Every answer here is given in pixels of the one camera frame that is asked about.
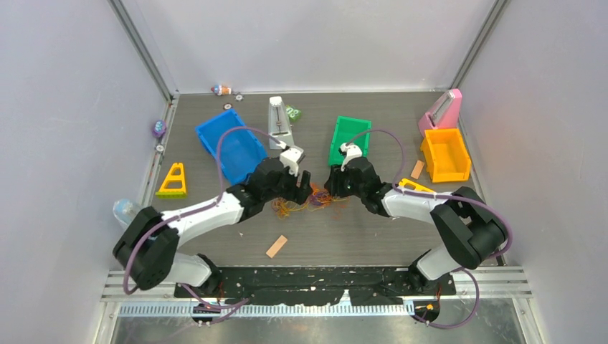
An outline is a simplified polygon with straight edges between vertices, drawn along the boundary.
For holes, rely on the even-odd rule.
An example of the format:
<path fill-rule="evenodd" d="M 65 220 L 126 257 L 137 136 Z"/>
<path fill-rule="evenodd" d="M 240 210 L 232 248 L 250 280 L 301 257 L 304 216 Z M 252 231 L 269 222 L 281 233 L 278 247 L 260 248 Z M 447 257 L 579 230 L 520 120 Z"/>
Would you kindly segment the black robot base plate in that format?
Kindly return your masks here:
<path fill-rule="evenodd" d="M 344 295 L 351 304 L 398 305 L 403 297 L 455 295 L 455 283 L 444 275 L 424 287 L 413 285 L 401 267 L 222 267 L 201 287 L 176 287 L 175 297 L 208 297 L 234 305 L 335 305 Z"/>

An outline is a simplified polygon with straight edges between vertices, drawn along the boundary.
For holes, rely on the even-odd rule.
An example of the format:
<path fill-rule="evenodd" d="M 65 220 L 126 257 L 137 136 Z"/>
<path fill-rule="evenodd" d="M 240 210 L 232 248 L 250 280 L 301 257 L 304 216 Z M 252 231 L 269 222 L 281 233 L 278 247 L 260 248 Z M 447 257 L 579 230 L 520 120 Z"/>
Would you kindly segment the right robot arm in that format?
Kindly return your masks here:
<path fill-rule="evenodd" d="M 476 269 L 508 240 L 504 221 L 469 187 L 452 193 L 429 193 L 381 181 L 371 162 L 354 158 L 332 165 L 324 185 L 332 196 L 355 196 L 368 212 L 388 218 L 408 218 L 433 224 L 442 243 L 408 267 L 410 287 L 427 294 L 438 279 L 455 270 Z"/>

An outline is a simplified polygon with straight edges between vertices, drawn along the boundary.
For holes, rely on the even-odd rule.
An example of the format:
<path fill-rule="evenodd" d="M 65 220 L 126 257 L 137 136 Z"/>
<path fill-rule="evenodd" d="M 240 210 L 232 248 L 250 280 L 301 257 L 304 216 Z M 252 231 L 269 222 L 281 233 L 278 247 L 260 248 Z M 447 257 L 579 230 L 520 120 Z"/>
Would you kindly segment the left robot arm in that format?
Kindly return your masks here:
<path fill-rule="evenodd" d="M 158 211 L 129 199 L 117 200 L 113 215 L 124 232 L 113 256 L 125 270 L 124 293 L 173 282 L 189 285 L 204 297 L 214 295 L 220 278 L 210 260 L 203 254 L 181 254 L 179 248 L 212 230 L 258 215 L 275 199 L 304 204 L 312 194 L 310 179 L 307 170 L 295 171 L 279 158 L 266 158 L 245 181 L 193 206 Z"/>

